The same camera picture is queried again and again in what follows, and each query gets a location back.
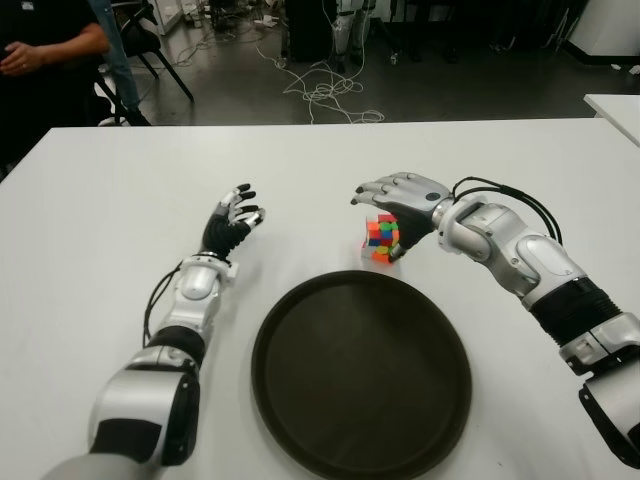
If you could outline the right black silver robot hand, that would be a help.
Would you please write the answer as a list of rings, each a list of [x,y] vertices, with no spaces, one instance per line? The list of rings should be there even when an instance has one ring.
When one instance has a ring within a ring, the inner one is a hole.
[[[451,197],[450,190],[439,182],[399,172],[359,185],[350,204],[371,205],[396,218],[399,241],[389,253],[389,262],[395,263],[434,231],[433,215]]]

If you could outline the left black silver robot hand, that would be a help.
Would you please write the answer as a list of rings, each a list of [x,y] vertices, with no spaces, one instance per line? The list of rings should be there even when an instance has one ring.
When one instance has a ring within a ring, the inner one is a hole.
[[[248,183],[238,185],[226,193],[207,221],[200,251],[226,260],[229,253],[265,219],[264,208],[245,204],[255,197],[256,192]]]

